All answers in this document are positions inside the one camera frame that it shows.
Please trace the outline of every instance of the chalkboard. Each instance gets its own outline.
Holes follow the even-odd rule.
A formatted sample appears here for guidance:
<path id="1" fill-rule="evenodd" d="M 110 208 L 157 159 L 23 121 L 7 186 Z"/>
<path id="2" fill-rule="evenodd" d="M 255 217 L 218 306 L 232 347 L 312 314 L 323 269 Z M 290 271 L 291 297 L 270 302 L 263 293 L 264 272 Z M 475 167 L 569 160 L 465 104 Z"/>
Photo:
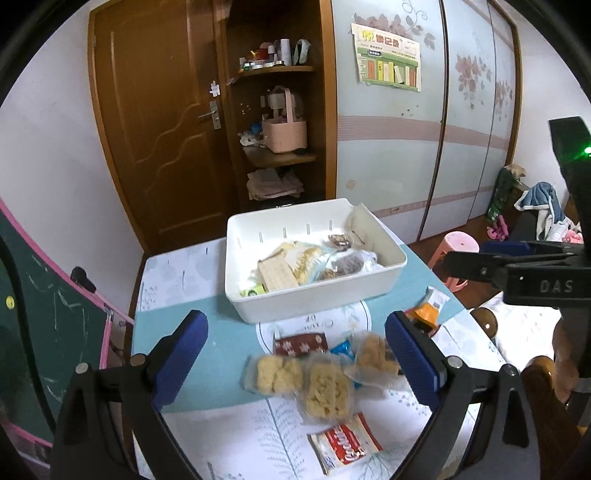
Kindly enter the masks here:
<path id="1" fill-rule="evenodd" d="M 107 314 L 54 271 L 2 210 L 0 253 L 0 408 L 52 442 L 76 365 L 99 368 Z"/>

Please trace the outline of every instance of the snack package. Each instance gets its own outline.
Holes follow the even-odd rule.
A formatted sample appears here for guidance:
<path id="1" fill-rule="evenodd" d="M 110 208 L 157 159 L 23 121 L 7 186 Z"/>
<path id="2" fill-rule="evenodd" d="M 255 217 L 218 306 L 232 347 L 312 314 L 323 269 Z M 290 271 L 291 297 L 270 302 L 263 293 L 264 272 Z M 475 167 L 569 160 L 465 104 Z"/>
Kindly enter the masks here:
<path id="1" fill-rule="evenodd" d="M 353 348 L 351 347 L 351 341 L 348 338 L 334 348 L 331 348 L 329 352 L 333 355 L 344 355 L 352 362 L 355 361 L 355 354 L 353 353 Z M 355 390 L 358 390 L 362 387 L 362 385 L 360 383 L 354 382 L 353 387 Z"/>
<path id="2" fill-rule="evenodd" d="M 263 395 L 293 397 L 304 384 L 304 368 L 296 358 L 252 356 L 243 376 L 243 387 Z"/>
<path id="3" fill-rule="evenodd" d="M 286 290 L 298 286 L 290 266 L 280 255 L 261 260 L 258 263 L 258 271 L 266 291 Z"/>
<path id="4" fill-rule="evenodd" d="M 349 235 L 329 235 L 329 242 L 339 252 L 346 252 L 353 246 L 353 242 L 349 238 Z"/>
<path id="5" fill-rule="evenodd" d="M 386 339 L 376 333 L 357 334 L 358 347 L 355 364 L 345 368 L 345 374 L 362 385 L 400 390 L 405 387 L 405 378 L 400 373 L 400 365 L 388 347 Z"/>
<path id="6" fill-rule="evenodd" d="M 254 297 L 256 295 L 262 295 L 265 293 L 265 287 L 262 285 L 255 285 L 252 288 L 247 288 L 246 290 L 242 290 L 240 295 L 242 297 Z"/>
<path id="7" fill-rule="evenodd" d="M 334 255 L 322 274 L 323 280 L 344 277 L 355 273 L 371 272 L 378 263 L 378 256 L 367 250 L 348 250 L 344 255 Z"/>
<path id="8" fill-rule="evenodd" d="M 306 356 L 315 352 L 327 352 L 326 335 L 322 333 L 301 333 L 275 339 L 273 351 L 281 356 Z"/>
<path id="9" fill-rule="evenodd" d="M 310 355 L 304 379 L 304 390 L 298 396 L 304 420 L 331 421 L 348 419 L 353 413 L 353 382 L 344 374 L 340 355 Z"/>
<path id="10" fill-rule="evenodd" d="M 344 467 L 382 451 L 362 413 L 320 433 L 308 435 L 325 475 L 340 473 Z"/>
<path id="11" fill-rule="evenodd" d="M 285 258 L 299 285 L 318 280 L 334 250 L 306 242 L 283 242 L 269 258 L 277 255 Z"/>
<path id="12" fill-rule="evenodd" d="M 437 317 L 443 310 L 443 306 L 449 297 L 435 287 L 427 289 L 427 295 L 421 302 L 421 306 L 411 310 L 408 316 L 415 321 L 415 324 L 425 333 L 432 333 L 437 330 Z"/>

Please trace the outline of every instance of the blue candy wrapper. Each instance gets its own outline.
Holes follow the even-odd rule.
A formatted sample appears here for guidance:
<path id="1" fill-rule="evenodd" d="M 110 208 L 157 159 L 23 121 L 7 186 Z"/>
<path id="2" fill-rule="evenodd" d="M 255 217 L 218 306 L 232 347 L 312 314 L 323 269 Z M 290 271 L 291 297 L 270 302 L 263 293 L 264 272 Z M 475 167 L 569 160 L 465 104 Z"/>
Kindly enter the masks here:
<path id="1" fill-rule="evenodd" d="M 351 348 L 351 342 L 347 338 L 344 342 L 338 344 L 336 347 L 330 349 L 330 353 L 335 355 L 344 355 L 349 358 L 352 362 L 355 361 L 355 354 L 353 353 L 353 349 Z M 361 384 L 354 382 L 353 386 L 355 390 L 361 388 Z"/>

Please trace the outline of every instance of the door handle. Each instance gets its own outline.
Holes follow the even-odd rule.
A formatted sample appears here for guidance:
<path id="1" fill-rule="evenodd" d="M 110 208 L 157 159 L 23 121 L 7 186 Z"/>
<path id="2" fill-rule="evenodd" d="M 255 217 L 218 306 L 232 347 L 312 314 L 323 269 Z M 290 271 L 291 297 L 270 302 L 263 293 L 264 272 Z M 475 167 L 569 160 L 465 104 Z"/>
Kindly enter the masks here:
<path id="1" fill-rule="evenodd" d="M 207 112 L 207 113 L 204 113 L 203 115 L 199 115 L 197 118 L 205 118 L 209 115 L 215 115 L 216 113 L 217 112 Z"/>
<path id="2" fill-rule="evenodd" d="M 220 121 L 220 112 L 217 109 L 217 100 L 212 100 L 209 102 L 209 112 L 204 113 L 203 115 L 198 115 L 197 118 L 205 118 L 207 116 L 212 117 L 214 130 L 219 130 L 222 127 L 222 122 Z"/>

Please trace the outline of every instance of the sliding wardrobe door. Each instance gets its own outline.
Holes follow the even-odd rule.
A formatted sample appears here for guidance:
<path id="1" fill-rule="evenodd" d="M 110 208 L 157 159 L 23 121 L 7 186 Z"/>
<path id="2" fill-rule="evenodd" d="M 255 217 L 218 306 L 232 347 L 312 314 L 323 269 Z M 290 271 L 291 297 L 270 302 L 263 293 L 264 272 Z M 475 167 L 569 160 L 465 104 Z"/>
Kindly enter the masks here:
<path id="1" fill-rule="evenodd" d="M 491 138 L 495 40 L 486 0 L 444 0 L 449 38 L 449 97 L 443 151 L 421 238 L 464 225 Z"/>
<path id="2" fill-rule="evenodd" d="M 489 5 L 496 51 L 495 114 L 491 146 L 488 150 L 478 195 L 470 218 L 486 213 L 499 170 L 507 160 L 515 113 L 516 61 L 511 26 Z"/>
<path id="3" fill-rule="evenodd" d="M 338 0 L 333 2 L 333 15 L 339 109 L 337 196 L 355 205 L 364 203 L 402 240 L 414 242 L 441 137 L 445 57 L 439 2 Z M 420 92 L 358 80 L 352 22 L 420 43 Z"/>

